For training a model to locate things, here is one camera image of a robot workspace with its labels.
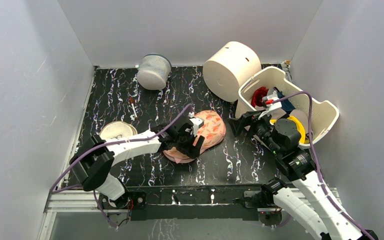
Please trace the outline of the strawberry print mesh laundry bag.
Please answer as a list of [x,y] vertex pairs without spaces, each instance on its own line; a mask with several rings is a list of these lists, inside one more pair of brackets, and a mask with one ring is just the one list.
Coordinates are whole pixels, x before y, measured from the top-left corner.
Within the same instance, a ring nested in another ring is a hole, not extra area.
[[[195,117],[198,117],[203,120],[203,126],[197,131],[197,136],[193,145],[198,142],[200,136],[204,137],[204,141],[200,148],[200,154],[218,145],[226,135],[226,125],[221,118],[221,116],[213,110],[203,110],[197,112]],[[194,161],[197,157],[191,158],[180,151],[175,147],[170,150],[163,151],[163,154],[172,162],[176,164],[187,164]]]

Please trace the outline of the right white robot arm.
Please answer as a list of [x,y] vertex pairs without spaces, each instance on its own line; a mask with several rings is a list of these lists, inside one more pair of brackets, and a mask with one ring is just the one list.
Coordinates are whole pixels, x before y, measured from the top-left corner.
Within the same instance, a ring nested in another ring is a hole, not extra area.
[[275,156],[275,164],[281,173],[307,199],[307,203],[295,196],[278,177],[262,185],[261,192],[253,199],[268,207],[280,207],[315,240],[377,240],[371,229],[358,227],[325,182],[319,179],[316,164],[307,150],[299,148],[301,133],[297,124],[289,118],[271,123],[261,111],[249,111],[240,118],[229,118],[228,123],[235,136],[248,127],[247,136],[258,137]]

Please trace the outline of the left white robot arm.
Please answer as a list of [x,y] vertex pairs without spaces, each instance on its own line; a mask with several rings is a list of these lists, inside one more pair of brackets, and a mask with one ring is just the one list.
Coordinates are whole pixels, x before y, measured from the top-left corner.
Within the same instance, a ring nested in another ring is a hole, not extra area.
[[198,135],[204,125],[199,117],[179,116],[142,133],[119,139],[92,136],[70,160],[71,172],[85,192],[97,191],[117,208],[129,203],[128,191],[121,180],[111,175],[119,162],[146,154],[156,154],[176,148],[195,159],[200,155],[205,137]]

